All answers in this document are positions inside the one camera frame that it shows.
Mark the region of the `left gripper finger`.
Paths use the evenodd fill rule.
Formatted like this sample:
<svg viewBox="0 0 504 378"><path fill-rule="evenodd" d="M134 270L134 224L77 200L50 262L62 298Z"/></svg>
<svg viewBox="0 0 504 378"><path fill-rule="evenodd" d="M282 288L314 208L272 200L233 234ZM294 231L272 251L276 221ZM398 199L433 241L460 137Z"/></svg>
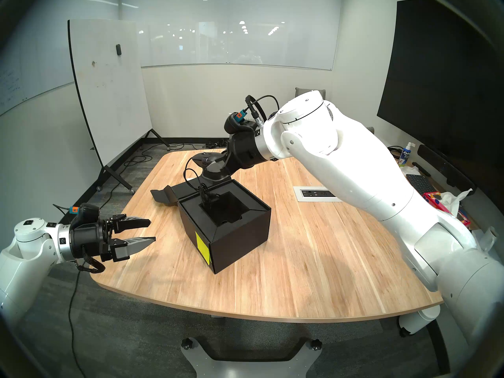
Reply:
<svg viewBox="0 0 504 378"><path fill-rule="evenodd" d="M112 230L116 234L130 229L146 228L150 224L151 221L149 219L136 216L127 216L126 214L112 216Z"/></svg>
<svg viewBox="0 0 504 378"><path fill-rule="evenodd" d="M133 237L126 240L112 238L108 241L108 252L106 260L114 262L124 261L130 256L141 252L156 241L156 237Z"/></svg>

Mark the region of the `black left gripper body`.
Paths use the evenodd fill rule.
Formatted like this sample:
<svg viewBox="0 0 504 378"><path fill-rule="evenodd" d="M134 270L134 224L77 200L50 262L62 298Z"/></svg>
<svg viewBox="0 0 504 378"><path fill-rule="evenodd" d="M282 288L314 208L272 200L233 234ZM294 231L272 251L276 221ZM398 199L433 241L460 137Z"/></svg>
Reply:
<svg viewBox="0 0 504 378"><path fill-rule="evenodd" d="M113 226L117 220L119 216L106 220L95 216L76 216L69 228L69 244L74 259L84 258L84 254L87 254L90 257L100 256L102 261L119 261L109 246L112 232L117 232L117 226Z"/></svg>

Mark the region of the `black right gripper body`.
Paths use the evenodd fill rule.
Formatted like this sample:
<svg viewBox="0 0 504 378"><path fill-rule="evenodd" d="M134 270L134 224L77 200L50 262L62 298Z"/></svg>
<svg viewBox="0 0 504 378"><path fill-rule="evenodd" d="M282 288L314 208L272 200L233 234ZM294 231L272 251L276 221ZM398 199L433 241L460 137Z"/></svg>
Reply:
<svg viewBox="0 0 504 378"><path fill-rule="evenodd" d="M263 157L259 152L254 131L241 131L231 134L229 137L224 171L235 173L240 169L249 169L263 163Z"/></svg>

